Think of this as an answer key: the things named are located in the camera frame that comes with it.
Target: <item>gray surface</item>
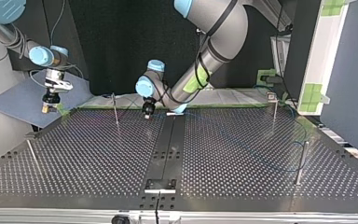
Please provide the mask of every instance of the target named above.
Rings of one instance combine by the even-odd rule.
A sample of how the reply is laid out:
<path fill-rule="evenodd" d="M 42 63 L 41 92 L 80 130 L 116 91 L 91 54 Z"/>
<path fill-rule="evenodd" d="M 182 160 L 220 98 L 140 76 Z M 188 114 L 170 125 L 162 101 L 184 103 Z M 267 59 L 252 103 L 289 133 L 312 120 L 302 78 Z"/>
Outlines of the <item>gray surface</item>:
<path fill-rule="evenodd" d="M 76 112 L 32 143 L 37 161 L 26 145 L 0 159 L 0 206 L 139 208 L 165 118 L 119 111 L 117 126 L 114 115 Z"/>
<path fill-rule="evenodd" d="M 330 80 L 322 122 L 358 148 L 358 1 L 348 9 Z"/>
<path fill-rule="evenodd" d="M 358 160 L 307 120 L 279 109 L 274 123 L 272 112 L 159 111 L 146 120 L 118 111 L 118 128 L 112 110 L 77 111 L 33 143 L 38 165 L 26 146 L 0 159 L 0 208 L 358 213 Z M 281 169 L 297 168 L 294 142 L 304 139 L 308 162 L 295 187 L 296 173 Z M 143 188 L 159 167 L 178 185 L 157 204 Z"/>
<path fill-rule="evenodd" d="M 298 119 L 300 125 L 281 109 L 273 123 L 272 108 L 189 113 L 184 143 L 172 145 L 183 148 L 183 163 L 165 172 L 181 178 L 175 209 L 358 212 L 358 160 L 307 120 Z M 294 142 L 304 140 L 305 130 L 309 155 L 295 187 L 296 173 L 288 170 L 298 167 L 302 147 Z M 176 138 L 183 142 L 181 135 L 172 142 Z"/>
<path fill-rule="evenodd" d="M 46 71 L 42 71 L 35 74 L 34 79 L 40 84 L 44 84 L 45 76 Z M 69 73 L 65 74 L 64 80 L 68 80 L 74 85 L 74 88 L 68 93 L 60 93 L 64 110 L 70 110 L 82 105 L 92 97 L 88 81 Z M 45 88 L 28 78 L 0 94 L 0 112 L 35 126 L 46 128 L 51 122 L 58 119 L 61 114 L 42 113 L 42 97 L 45 93 Z"/>

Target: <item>black curtain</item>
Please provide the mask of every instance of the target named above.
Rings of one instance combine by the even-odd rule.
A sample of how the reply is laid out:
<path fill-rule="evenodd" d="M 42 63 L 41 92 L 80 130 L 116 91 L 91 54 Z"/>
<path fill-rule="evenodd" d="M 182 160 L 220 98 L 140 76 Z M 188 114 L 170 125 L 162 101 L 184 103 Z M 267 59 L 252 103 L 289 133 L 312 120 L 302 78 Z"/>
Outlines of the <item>black curtain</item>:
<path fill-rule="evenodd" d="M 173 85 L 196 58 L 196 27 L 172 0 L 71 0 L 93 94 L 134 92 L 147 62 L 166 63 Z"/>
<path fill-rule="evenodd" d="M 166 63 L 170 85 L 194 62 L 196 27 L 173 7 L 173 0 L 70 0 L 93 94 L 135 92 L 147 62 Z M 273 68 L 273 24 L 246 7 L 249 33 L 237 58 L 211 79 L 219 88 L 253 87 L 257 71 Z"/>

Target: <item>green tape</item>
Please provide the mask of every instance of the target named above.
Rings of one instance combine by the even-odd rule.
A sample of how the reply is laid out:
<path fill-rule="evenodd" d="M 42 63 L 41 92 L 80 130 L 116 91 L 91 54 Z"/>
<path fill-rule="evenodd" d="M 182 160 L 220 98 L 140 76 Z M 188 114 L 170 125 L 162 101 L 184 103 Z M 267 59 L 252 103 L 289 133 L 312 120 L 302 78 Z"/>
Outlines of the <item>green tape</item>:
<path fill-rule="evenodd" d="M 286 102 L 287 97 L 289 97 L 289 93 L 286 91 L 282 96 L 282 101 Z"/>
<path fill-rule="evenodd" d="M 322 84 L 307 83 L 301 97 L 300 111 L 316 112 L 318 104 L 322 100 Z"/>
<path fill-rule="evenodd" d="M 68 116 L 71 111 L 70 110 L 66 110 L 65 108 L 63 108 L 63 104 L 59 104 L 57 105 L 57 111 L 61 114 L 61 116 L 66 117 Z"/>
<path fill-rule="evenodd" d="M 207 85 L 208 84 L 208 81 L 207 81 L 208 74 L 206 74 L 206 71 L 202 68 L 202 66 L 199 67 L 197 72 L 199 74 L 199 80 L 200 80 L 200 83 L 202 84 L 202 86 Z M 199 84 L 199 81 L 197 80 L 197 77 L 194 75 L 187 82 L 187 84 L 183 88 L 183 91 L 191 94 L 191 93 L 194 93 L 198 89 L 202 89 L 202 86 Z"/>
<path fill-rule="evenodd" d="M 325 0 L 322 16 L 331 17 L 340 15 L 344 5 L 345 0 Z"/>
<path fill-rule="evenodd" d="M 267 84 L 267 82 L 262 81 L 261 77 L 275 77 L 277 75 L 277 70 L 269 69 L 269 70 L 258 70 L 257 72 L 257 86 L 268 86 L 274 87 L 274 84 Z"/>

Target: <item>metal frame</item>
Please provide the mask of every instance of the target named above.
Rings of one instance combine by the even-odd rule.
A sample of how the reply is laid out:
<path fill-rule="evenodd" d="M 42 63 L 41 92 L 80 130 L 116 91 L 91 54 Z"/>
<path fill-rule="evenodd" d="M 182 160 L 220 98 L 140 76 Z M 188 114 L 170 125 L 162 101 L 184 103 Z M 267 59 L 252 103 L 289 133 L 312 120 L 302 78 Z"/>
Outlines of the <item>metal frame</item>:
<path fill-rule="evenodd" d="M 265 108 L 266 112 L 273 110 L 272 106 Z M 47 134 L 60 125 L 58 120 L 44 130 L 40 136 Z M 358 171 L 358 160 L 349 154 L 343 147 L 338 145 L 323 132 L 318 130 L 307 120 L 300 118 L 299 122 L 305 122 L 307 129 L 312 133 L 312 138 L 322 141 L 330 153 L 337 154 L 350 167 Z M 231 220 L 232 223 L 271 223 L 301 221 L 309 223 L 324 223 L 326 220 L 337 223 L 358 223 L 358 216 L 338 214 L 315 214 L 316 211 L 331 213 L 358 213 L 358 200 L 347 198 L 312 198 L 300 195 L 301 186 L 296 187 L 294 195 L 279 197 L 276 200 L 240 200 L 240 199 L 188 199 L 183 197 L 181 191 L 182 170 L 185 152 L 186 116 L 166 117 L 162 124 L 155 151 L 148 164 L 147 172 L 142 186 L 146 186 L 150 179 L 176 180 L 176 192 L 173 193 L 146 193 L 140 192 L 136 197 L 111 197 L 111 198 L 88 198 L 85 197 L 49 197 L 37 199 L 29 196 L 7 197 L 0 195 L 0 222 L 18 221 L 22 223 L 42 221 L 42 218 L 51 223 L 82 222 L 95 223 L 96 220 L 107 222 L 114 215 L 122 214 L 119 209 L 125 209 L 124 215 L 141 217 L 142 223 L 154 223 L 155 212 L 161 220 L 170 220 L 176 223 L 175 217 L 181 218 L 181 223 L 218 223 L 219 221 Z M 10 153 L 0 159 L 0 167 L 10 160 L 9 156 L 15 157 L 23 150 L 27 150 L 27 143 L 14 148 Z"/>
<path fill-rule="evenodd" d="M 154 212 L 118 210 L 0 209 L 0 223 L 110 223 L 114 216 L 155 224 Z M 161 223 L 358 223 L 358 214 L 159 212 Z"/>

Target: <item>end effector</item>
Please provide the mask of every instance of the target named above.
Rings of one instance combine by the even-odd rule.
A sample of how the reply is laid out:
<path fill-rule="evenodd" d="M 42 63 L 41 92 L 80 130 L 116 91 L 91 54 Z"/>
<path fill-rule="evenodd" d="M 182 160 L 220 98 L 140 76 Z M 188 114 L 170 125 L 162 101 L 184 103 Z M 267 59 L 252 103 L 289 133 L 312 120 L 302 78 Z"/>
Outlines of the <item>end effector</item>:
<path fill-rule="evenodd" d="M 73 88 L 63 81 L 64 71 L 68 66 L 68 50 L 57 46 L 45 48 L 28 39 L 16 26 L 6 26 L 17 20 L 25 10 L 26 0 L 0 1 L 0 43 L 8 49 L 25 56 L 34 64 L 47 68 L 45 86 L 47 93 L 43 96 L 43 113 L 56 111 L 60 103 L 60 92 Z"/>
<path fill-rule="evenodd" d="M 61 102 L 59 93 L 66 93 L 74 87 L 63 80 L 68 68 L 68 50 L 57 46 L 51 46 L 50 49 L 39 46 L 32 48 L 29 56 L 33 63 L 47 67 L 42 113 L 56 112 Z"/>

